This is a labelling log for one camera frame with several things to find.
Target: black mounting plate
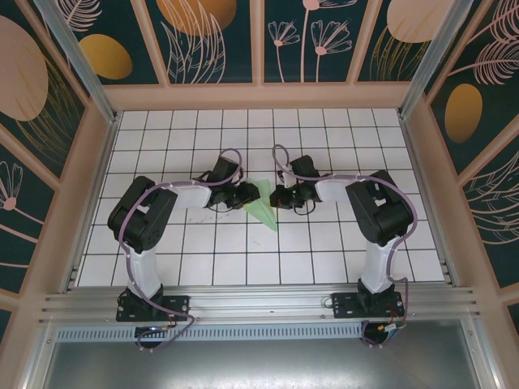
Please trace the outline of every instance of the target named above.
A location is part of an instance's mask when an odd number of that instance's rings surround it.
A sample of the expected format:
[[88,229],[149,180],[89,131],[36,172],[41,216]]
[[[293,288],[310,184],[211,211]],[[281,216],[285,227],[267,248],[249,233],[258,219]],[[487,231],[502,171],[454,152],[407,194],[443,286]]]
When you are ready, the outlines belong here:
[[[163,296],[161,306],[168,310],[174,310],[175,312],[189,313],[189,296]],[[174,318],[178,322],[185,322],[187,318],[181,316],[175,316]],[[117,309],[117,315],[115,321],[122,323],[131,322],[168,322],[168,314],[157,311],[155,317],[152,317],[150,313],[143,312],[142,310],[134,310],[132,301],[127,296],[119,298],[119,305]]]
[[404,304],[399,292],[393,292],[391,297],[386,300],[386,304],[389,304],[391,309],[384,304],[368,314],[358,302],[357,293],[332,294],[334,318],[390,318],[391,310],[400,316],[404,315]]

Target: white floor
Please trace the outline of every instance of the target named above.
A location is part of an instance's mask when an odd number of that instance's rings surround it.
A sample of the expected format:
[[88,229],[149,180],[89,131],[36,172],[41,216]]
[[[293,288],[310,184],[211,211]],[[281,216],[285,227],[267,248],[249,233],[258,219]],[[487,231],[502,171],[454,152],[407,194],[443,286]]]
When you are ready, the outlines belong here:
[[[249,109],[124,113],[76,286],[127,283],[124,258],[106,223],[134,177],[198,177],[214,166],[221,149],[235,147],[248,177],[270,180],[273,190],[274,143],[287,147],[291,160],[311,156],[321,174],[387,169],[410,195],[420,220],[398,251],[395,278],[444,281],[394,109]],[[157,247],[163,284],[357,282],[366,241],[349,205],[318,203],[309,216],[280,210],[277,218],[274,233],[243,210],[174,212]]]

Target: perforated metal strip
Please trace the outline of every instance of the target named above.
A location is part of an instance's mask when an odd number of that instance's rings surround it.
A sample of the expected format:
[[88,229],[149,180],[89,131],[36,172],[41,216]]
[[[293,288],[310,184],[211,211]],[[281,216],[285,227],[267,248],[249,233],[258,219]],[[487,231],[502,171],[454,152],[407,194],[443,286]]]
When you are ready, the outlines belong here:
[[[144,340],[167,340],[179,329],[147,336]],[[301,340],[359,338],[361,323],[271,324],[246,326],[197,325],[186,331],[179,341],[199,340]],[[58,343],[134,342],[135,327],[62,327]]]

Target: white grid mat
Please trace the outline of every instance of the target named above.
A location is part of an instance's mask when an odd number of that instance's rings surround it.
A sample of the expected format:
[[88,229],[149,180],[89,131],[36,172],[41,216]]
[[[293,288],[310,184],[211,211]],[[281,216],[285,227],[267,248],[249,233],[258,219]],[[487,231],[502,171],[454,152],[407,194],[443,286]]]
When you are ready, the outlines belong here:
[[[311,156],[321,174],[387,169],[420,220],[398,251],[394,276],[444,281],[394,109],[244,109],[124,113],[76,286],[127,283],[124,257],[106,223],[134,177],[185,181],[212,169],[221,149],[235,147],[247,176],[270,180],[273,190],[274,143],[287,147],[291,160]],[[366,240],[350,205],[318,203],[309,216],[277,210],[277,219],[274,233],[243,210],[174,211],[157,247],[163,284],[357,282]]]

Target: yellow oval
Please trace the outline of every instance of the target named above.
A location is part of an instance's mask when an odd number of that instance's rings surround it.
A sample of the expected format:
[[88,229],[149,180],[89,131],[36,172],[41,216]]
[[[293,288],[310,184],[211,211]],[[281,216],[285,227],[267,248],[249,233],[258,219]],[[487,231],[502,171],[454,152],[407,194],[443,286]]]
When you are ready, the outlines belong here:
[[157,0],[159,10],[169,24],[192,36],[208,35],[212,31],[202,17],[199,3],[209,21],[210,14],[217,20],[221,30],[234,20],[236,0]]
[[38,44],[18,24],[0,16],[0,111],[28,121],[47,101],[49,76]]
[[392,0],[388,30],[405,43],[428,42],[435,37],[453,0]]
[[106,79],[124,79],[133,70],[130,54],[114,38],[92,34],[79,45],[97,75]]
[[453,142],[465,142],[476,130],[483,112],[479,90],[468,84],[458,85],[447,101],[445,128]]

